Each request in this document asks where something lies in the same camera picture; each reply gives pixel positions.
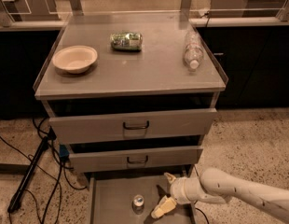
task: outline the drawer front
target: drawer front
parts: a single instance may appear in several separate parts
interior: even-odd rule
[[[197,163],[202,147],[165,147],[100,153],[70,154],[79,173],[176,166]]]
[[[190,109],[116,115],[51,118],[62,144],[202,135],[211,128],[216,110]]]

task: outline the drawer handle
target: drawer handle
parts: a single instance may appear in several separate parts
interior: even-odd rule
[[[129,164],[145,164],[148,162],[148,156],[145,156],[145,161],[130,161],[130,158],[127,157],[127,163]]]
[[[132,131],[132,130],[146,130],[149,126],[150,126],[149,121],[147,121],[146,125],[144,125],[144,126],[127,126],[126,122],[123,122],[123,128],[125,130],[130,130],[130,131]]]

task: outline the bowl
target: bowl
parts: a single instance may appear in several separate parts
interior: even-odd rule
[[[61,49],[52,58],[53,65],[71,74],[80,74],[97,61],[96,49],[87,46],[72,46]]]

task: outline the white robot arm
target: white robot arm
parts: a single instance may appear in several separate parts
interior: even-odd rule
[[[206,169],[200,177],[165,175],[171,184],[171,197],[162,198],[151,213],[153,218],[162,217],[177,204],[223,204],[235,197],[289,224],[289,190],[246,181],[216,168]]]

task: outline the terrazzo floor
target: terrazzo floor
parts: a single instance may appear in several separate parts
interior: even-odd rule
[[[42,129],[47,130],[48,125],[45,123]],[[31,119],[0,120],[0,135],[25,155],[34,155],[40,143]],[[199,173],[204,168],[216,167],[246,180],[289,189],[289,108],[219,110],[210,132],[205,136],[203,148],[196,165]],[[28,164],[26,158],[1,139],[0,162]],[[52,176],[58,176],[59,165],[53,160],[50,150],[44,153],[38,164]],[[82,179],[75,171],[66,171],[66,175],[73,186],[83,188]],[[21,179],[22,175],[0,175],[1,224],[10,223],[7,208]],[[62,204],[56,223],[86,223],[89,191],[72,189],[64,175],[60,183]],[[54,185],[53,178],[36,168],[27,189],[37,200],[39,216],[43,216]],[[55,223],[59,210],[59,190],[52,198],[45,223]],[[196,207],[205,213],[211,224],[281,223],[236,199],[225,205],[198,202]],[[200,212],[198,218],[201,224],[207,223]],[[28,191],[23,196],[21,208],[11,215],[11,221],[38,223],[36,205]]]

